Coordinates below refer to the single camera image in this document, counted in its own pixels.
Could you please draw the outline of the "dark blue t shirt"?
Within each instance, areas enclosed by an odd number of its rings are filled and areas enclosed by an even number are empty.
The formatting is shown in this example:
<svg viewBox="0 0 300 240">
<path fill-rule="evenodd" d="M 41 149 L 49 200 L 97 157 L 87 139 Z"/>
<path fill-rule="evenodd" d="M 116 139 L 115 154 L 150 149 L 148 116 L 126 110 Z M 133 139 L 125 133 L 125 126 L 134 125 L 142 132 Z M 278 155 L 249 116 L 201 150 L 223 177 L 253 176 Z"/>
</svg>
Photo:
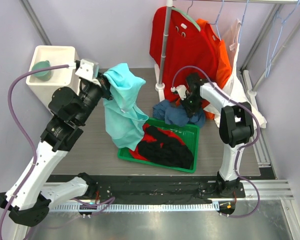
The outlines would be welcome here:
<svg viewBox="0 0 300 240">
<path fill-rule="evenodd" d="M 154 105 L 152 110 L 152 117 L 164 121 L 167 125 L 184 127 L 187 124 L 192 124 L 202 128 L 206 123 L 206 116 L 202 109 L 189 117 L 182 105 L 174 106 L 168 100 L 163 100 Z"/>
</svg>

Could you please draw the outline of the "light teal t shirt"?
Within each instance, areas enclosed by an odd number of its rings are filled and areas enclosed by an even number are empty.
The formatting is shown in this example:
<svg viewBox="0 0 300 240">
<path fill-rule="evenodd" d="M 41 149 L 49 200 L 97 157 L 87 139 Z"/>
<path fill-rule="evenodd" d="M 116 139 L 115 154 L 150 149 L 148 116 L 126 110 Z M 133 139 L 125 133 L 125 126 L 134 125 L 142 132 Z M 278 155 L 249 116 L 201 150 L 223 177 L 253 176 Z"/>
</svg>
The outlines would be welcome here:
<svg viewBox="0 0 300 240">
<path fill-rule="evenodd" d="M 120 63 L 103 74 L 110 83 L 112 100 L 103 100 L 105 130 L 119 148 L 134 151 L 144 137 L 143 125 L 149 119 L 137 106 L 137 98 L 146 81 L 135 76 L 127 63 Z"/>
</svg>

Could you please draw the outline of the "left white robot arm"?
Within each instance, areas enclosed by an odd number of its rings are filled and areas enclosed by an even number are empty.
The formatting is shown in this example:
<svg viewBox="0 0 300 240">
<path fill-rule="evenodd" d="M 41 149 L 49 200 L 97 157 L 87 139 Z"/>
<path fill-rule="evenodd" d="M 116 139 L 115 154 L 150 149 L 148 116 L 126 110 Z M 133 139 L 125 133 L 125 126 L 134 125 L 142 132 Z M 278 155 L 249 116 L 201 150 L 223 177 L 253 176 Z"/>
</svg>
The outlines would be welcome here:
<svg viewBox="0 0 300 240">
<path fill-rule="evenodd" d="M 97 193 L 96 181 L 85 172 L 57 187 L 43 189 L 52 171 L 83 134 L 81 127 L 100 99 L 112 99 L 111 85 L 102 74 L 91 81 L 81 79 L 79 85 L 79 93 L 60 87 L 52 94 L 48 107 L 53 117 L 40 136 L 36 159 L 30 161 L 9 191 L 0 192 L 0 208 L 7 209 L 16 224 L 34 227 L 57 205 L 76 197 L 90 200 Z"/>
</svg>

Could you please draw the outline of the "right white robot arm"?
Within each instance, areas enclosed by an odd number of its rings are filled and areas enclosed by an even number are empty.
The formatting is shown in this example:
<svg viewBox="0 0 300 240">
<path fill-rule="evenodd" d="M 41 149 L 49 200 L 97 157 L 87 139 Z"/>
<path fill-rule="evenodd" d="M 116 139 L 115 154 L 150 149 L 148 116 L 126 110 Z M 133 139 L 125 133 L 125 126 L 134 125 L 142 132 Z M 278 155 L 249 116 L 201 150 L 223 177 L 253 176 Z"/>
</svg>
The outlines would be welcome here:
<svg viewBox="0 0 300 240">
<path fill-rule="evenodd" d="M 223 198 L 230 197 L 240 188 L 238 176 L 243 146 L 254 135 L 254 121 L 249 114 L 250 103 L 240 105 L 230 102 L 230 97 L 217 84 L 201 79 L 198 73 L 186 77 L 187 87 L 178 87 L 180 103 L 189 117 L 202 109 L 202 101 L 207 100 L 220 113 L 219 136 L 224 143 L 222 164 L 217 172 L 216 193 Z"/>
</svg>

